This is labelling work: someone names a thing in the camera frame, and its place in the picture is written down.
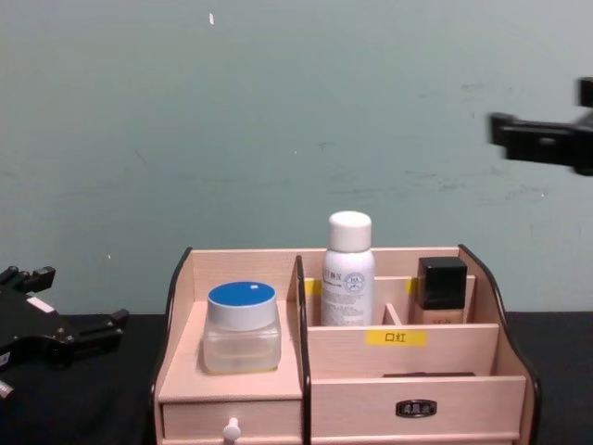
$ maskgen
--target gray wall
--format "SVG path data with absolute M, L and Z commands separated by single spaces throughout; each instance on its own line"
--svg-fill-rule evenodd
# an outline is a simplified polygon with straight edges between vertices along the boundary
M 0 0 L 0 265 L 56 266 L 63 312 L 161 312 L 186 246 L 322 246 L 354 208 L 376 245 L 467 244 L 512 310 L 593 309 L 593 180 L 505 161 L 485 127 L 581 112 L 592 14 Z

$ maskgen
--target table surface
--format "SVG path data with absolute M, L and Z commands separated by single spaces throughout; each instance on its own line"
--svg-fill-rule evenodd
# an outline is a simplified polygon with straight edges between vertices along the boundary
M 508 320 L 541 379 L 538 444 L 591 445 L 593 312 L 511 312 Z M 0 443 L 150 444 L 146 411 L 164 330 L 164 316 L 134 315 L 116 353 L 67 370 L 31 364 L 3 373 L 16 397 L 0 402 Z

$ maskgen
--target white bottle cap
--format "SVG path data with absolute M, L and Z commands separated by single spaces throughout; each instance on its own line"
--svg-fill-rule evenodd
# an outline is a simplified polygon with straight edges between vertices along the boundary
M 208 321 L 230 331 L 252 331 L 276 320 L 276 293 L 263 283 L 241 281 L 208 293 Z
M 371 248 L 372 222 L 359 211 L 338 211 L 330 216 L 329 249 L 337 252 L 363 252 Z

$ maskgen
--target blue lid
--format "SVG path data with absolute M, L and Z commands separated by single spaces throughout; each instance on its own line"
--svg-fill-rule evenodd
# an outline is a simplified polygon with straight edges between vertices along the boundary
M 225 306 L 253 306 L 274 298 L 271 286 L 254 281 L 238 281 L 213 288 L 208 299 Z

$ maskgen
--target white drawer knob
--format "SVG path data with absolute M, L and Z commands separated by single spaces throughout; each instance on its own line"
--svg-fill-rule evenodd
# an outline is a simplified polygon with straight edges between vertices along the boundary
M 222 430 L 222 435 L 225 440 L 235 442 L 241 437 L 241 428 L 239 428 L 239 421 L 236 417 L 229 419 L 229 424 Z

